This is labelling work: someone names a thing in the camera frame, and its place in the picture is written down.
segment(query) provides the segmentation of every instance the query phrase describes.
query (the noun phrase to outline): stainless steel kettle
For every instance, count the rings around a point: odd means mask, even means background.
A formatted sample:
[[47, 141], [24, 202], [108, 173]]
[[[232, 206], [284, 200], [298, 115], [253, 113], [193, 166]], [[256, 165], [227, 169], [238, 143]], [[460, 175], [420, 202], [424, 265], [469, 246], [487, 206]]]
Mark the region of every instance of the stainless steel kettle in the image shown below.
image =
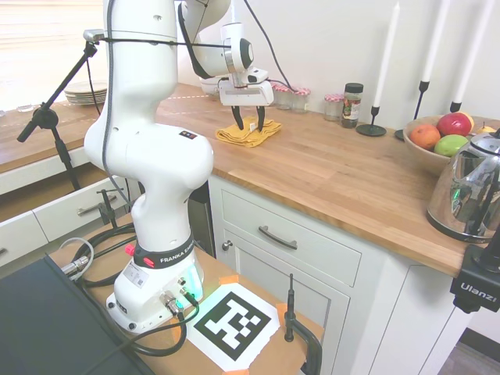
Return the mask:
[[491, 240], [500, 224], [500, 131], [474, 136], [452, 157], [434, 189], [427, 218], [457, 240]]

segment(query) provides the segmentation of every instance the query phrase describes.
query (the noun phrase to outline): green light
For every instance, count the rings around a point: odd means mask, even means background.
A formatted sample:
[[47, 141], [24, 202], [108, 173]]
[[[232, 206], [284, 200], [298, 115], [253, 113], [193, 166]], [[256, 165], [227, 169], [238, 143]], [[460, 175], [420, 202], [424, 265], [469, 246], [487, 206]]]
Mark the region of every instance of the green light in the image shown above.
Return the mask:
[[200, 299], [203, 296], [203, 287], [200, 281], [200, 277], [198, 275], [198, 271], [196, 267], [193, 266], [189, 270], [189, 281], [188, 285], [191, 286], [192, 290], [190, 291], [193, 295], [195, 295], [196, 299]]

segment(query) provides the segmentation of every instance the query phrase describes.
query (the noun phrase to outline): glass jar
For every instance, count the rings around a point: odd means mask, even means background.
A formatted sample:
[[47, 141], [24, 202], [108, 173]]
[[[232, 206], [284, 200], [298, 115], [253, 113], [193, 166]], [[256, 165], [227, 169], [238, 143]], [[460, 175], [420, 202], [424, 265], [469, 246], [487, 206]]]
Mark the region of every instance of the glass jar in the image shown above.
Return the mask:
[[307, 113], [311, 91], [308, 88], [296, 88], [296, 90], [291, 93], [291, 110], [295, 113]]
[[343, 94], [325, 95], [324, 119], [326, 121], [339, 121], [342, 114]]
[[359, 109], [363, 97], [362, 84], [346, 84], [344, 92], [344, 106], [342, 108], [341, 125], [352, 129], [358, 125]]
[[276, 108], [288, 110], [291, 108], [291, 91], [286, 86], [277, 87]]

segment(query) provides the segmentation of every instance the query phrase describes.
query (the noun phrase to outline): white candle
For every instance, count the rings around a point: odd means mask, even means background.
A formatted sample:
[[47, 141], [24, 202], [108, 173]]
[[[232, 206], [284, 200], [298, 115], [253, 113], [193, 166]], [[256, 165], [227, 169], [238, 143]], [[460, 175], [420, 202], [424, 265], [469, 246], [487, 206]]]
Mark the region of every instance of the white candle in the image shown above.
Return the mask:
[[443, 30], [445, 28], [446, 16], [448, 15], [449, 8], [450, 0], [441, 0], [441, 6], [439, 7], [439, 12], [437, 13], [436, 24], [434, 25], [434, 32], [432, 33], [432, 39], [430, 40], [427, 60], [425, 62], [425, 67], [423, 68], [422, 82], [430, 81], [430, 74], [432, 73], [434, 61], [436, 60], [436, 55], [438, 54], [439, 41], [441, 40], [441, 35], [443, 34]]
[[481, 41], [483, 40], [484, 32], [486, 31], [486, 26], [490, 19], [491, 10], [495, 0], [484, 0], [483, 9], [481, 12], [479, 24], [477, 25], [476, 33], [473, 38], [472, 45], [470, 46], [469, 55], [467, 56], [466, 65], [463, 68], [462, 78], [460, 79], [459, 88], [456, 91], [453, 102], [461, 103], [463, 99], [463, 94], [466, 92], [467, 83], [469, 82], [470, 74], [472, 73], [472, 68], [474, 67], [474, 62], [476, 61], [477, 52]]
[[391, 25], [385, 41], [384, 57], [382, 58], [382, 65], [380, 66], [380, 73], [378, 75], [377, 91], [375, 92], [375, 100], [373, 100], [374, 107], [380, 107], [380, 99], [382, 98], [382, 90], [384, 90], [385, 77], [388, 75], [389, 59], [391, 58], [392, 45], [396, 35], [396, 28], [399, 19], [399, 2], [392, 9]]

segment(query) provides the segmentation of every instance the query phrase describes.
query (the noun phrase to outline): connector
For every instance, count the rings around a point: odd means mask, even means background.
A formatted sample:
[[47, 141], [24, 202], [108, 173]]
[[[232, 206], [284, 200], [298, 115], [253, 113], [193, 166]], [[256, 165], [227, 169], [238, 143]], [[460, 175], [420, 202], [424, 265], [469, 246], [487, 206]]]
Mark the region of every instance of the connector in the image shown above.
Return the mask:
[[172, 315], [177, 316], [177, 314], [180, 313], [180, 308], [177, 306], [177, 299], [173, 296], [171, 291], [164, 291], [159, 296], [159, 300], [168, 308]]
[[82, 256], [81, 258], [61, 268], [61, 271], [63, 271], [66, 276], [71, 277], [73, 275], [76, 275], [83, 268], [85, 268], [87, 264], [88, 264], [88, 257]]
[[180, 289], [180, 293], [187, 299], [189, 303], [191, 303], [194, 307], [198, 305], [198, 301], [196, 301], [195, 296], [190, 293], [185, 287]]

